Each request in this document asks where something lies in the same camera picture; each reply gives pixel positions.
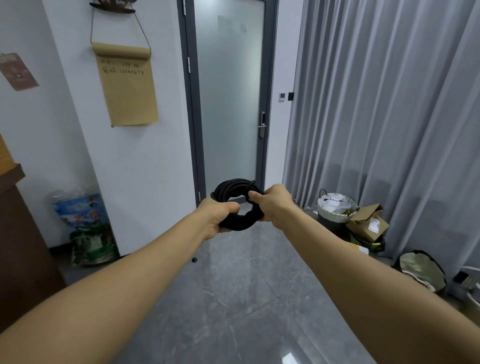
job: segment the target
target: gray curtain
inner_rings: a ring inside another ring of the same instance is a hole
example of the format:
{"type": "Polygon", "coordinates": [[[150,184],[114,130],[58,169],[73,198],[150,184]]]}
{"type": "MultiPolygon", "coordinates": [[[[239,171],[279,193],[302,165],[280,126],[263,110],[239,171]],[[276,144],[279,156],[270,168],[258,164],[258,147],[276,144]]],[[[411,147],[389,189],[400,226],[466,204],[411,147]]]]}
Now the gray curtain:
{"type": "Polygon", "coordinates": [[[480,266],[480,0],[305,0],[284,184],[390,222],[386,255],[480,266]]]}

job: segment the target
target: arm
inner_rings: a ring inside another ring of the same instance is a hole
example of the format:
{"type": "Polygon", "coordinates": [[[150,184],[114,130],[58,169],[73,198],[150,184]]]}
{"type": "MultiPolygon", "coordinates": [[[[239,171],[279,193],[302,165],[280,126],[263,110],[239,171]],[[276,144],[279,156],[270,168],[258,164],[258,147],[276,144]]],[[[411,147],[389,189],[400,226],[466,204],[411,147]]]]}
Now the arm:
{"type": "Polygon", "coordinates": [[[379,363],[479,363],[480,328],[418,283],[352,249],[283,185],[249,197],[281,229],[379,363]]]}
{"type": "Polygon", "coordinates": [[[202,201],[147,246],[45,300],[0,335],[0,362],[110,363],[235,202],[202,201]]]}

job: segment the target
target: black hose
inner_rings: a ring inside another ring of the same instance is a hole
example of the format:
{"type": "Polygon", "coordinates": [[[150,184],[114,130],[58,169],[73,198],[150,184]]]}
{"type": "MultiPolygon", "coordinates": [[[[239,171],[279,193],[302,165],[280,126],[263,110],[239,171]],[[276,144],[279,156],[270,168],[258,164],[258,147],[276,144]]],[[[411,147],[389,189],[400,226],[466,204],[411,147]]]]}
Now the black hose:
{"type": "Polygon", "coordinates": [[[255,181],[235,178],[233,180],[222,182],[217,186],[210,196],[218,202],[227,202],[231,197],[245,196],[247,202],[252,204],[252,209],[245,215],[229,214],[225,220],[220,222],[220,226],[230,230],[241,231],[248,229],[256,221],[264,216],[260,206],[248,199],[248,191],[255,191],[260,194],[264,192],[255,184],[255,181]]]}

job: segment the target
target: white wall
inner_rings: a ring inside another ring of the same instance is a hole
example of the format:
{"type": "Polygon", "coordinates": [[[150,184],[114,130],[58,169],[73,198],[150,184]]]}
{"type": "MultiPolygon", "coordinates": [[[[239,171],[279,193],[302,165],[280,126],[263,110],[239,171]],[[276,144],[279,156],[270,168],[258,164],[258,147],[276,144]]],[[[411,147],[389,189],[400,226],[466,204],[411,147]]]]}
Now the white wall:
{"type": "Polygon", "coordinates": [[[47,245],[67,243],[47,195],[96,178],[41,2],[2,2],[0,52],[18,53],[40,84],[17,92],[0,74],[0,133],[26,174],[18,188],[47,245]]]}
{"type": "MultiPolygon", "coordinates": [[[[121,254],[195,209],[180,30],[175,0],[134,4],[152,47],[160,122],[110,127],[90,46],[88,0],[43,0],[121,254]]],[[[133,15],[95,11],[94,41],[145,46],[133,15]]]]}
{"type": "Polygon", "coordinates": [[[280,92],[293,92],[303,0],[279,0],[270,109],[265,187],[282,183],[292,101],[278,102],[280,92]]]}

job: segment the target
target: frosted glass panel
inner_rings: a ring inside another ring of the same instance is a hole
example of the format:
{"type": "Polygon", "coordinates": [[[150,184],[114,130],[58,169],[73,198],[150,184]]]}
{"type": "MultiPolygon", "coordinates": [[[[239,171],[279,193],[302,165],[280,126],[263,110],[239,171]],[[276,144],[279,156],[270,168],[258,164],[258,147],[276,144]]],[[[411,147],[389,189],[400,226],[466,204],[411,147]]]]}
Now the frosted glass panel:
{"type": "Polygon", "coordinates": [[[207,196],[255,179],[264,2],[195,0],[207,196]]]}

